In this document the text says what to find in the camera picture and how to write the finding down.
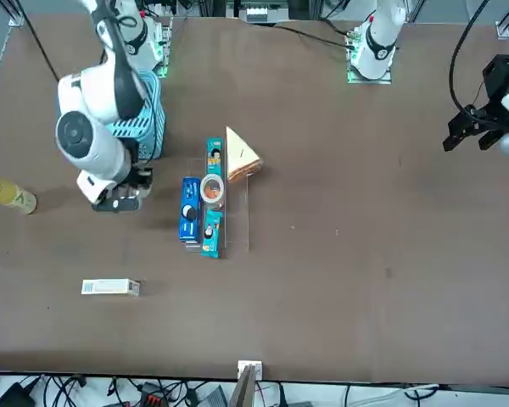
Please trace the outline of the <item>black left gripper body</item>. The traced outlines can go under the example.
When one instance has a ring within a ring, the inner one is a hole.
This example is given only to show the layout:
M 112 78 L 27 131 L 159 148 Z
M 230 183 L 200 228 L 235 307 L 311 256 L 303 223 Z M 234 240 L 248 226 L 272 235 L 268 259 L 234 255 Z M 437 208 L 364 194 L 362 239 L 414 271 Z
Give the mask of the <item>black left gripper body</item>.
M 483 69 L 487 103 L 484 109 L 509 109 L 509 54 L 496 54 Z

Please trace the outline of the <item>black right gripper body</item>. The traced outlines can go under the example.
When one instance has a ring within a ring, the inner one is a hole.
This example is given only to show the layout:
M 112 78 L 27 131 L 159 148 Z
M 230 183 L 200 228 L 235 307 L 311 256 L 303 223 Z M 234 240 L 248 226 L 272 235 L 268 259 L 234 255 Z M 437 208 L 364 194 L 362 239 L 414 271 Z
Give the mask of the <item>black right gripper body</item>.
M 153 169 L 151 167 L 132 167 L 130 173 L 118 186 L 121 198 L 146 198 L 153 185 Z

